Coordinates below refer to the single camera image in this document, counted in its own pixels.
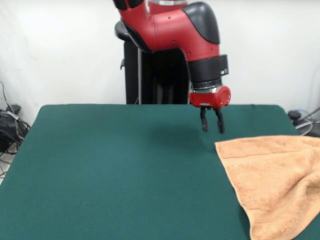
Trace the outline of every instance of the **black stand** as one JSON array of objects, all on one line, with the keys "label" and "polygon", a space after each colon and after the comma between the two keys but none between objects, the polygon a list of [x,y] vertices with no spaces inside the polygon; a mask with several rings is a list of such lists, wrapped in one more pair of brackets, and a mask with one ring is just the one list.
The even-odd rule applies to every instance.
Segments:
[{"label": "black stand", "polygon": [[124,41],[127,104],[189,104],[189,75],[179,49],[145,53],[131,41],[122,22],[116,36]]}]

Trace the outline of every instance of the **green table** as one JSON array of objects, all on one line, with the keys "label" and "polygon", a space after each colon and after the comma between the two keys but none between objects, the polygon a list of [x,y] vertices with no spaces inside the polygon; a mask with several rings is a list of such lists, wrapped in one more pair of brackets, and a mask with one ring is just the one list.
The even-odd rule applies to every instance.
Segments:
[{"label": "green table", "polygon": [[[247,240],[214,142],[296,135],[278,106],[43,107],[0,186],[4,240]],[[298,239],[320,239],[320,217]]]}]

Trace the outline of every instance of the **red robot arm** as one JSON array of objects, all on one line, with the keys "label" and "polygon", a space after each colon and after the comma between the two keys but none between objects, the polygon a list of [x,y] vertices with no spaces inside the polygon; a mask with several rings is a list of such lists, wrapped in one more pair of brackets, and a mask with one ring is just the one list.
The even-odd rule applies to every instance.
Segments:
[{"label": "red robot arm", "polygon": [[229,73],[226,55],[220,55],[220,35],[216,17],[204,2],[150,14],[144,0],[113,0],[132,41],[144,52],[179,48],[185,56],[192,90],[190,102],[201,108],[202,128],[208,131],[206,109],[218,116],[224,132],[220,109],[227,106],[231,91],[221,77]]}]

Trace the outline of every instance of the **orange towel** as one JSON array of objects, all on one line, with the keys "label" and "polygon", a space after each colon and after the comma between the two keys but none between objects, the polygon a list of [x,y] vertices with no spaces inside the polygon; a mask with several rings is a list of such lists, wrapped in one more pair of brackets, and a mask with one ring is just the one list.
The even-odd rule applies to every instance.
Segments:
[{"label": "orange towel", "polygon": [[320,139],[262,136],[216,149],[252,240],[292,240],[320,213]]}]

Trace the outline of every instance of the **white wall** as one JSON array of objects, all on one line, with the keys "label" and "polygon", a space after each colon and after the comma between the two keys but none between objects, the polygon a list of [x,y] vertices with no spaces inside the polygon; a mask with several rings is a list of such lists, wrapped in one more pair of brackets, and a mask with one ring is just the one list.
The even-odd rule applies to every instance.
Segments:
[{"label": "white wall", "polygon": [[[206,2],[233,104],[320,104],[320,1]],[[111,0],[0,0],[0,78],[27,121],[46,104],[125,103],[119,18]]]}]

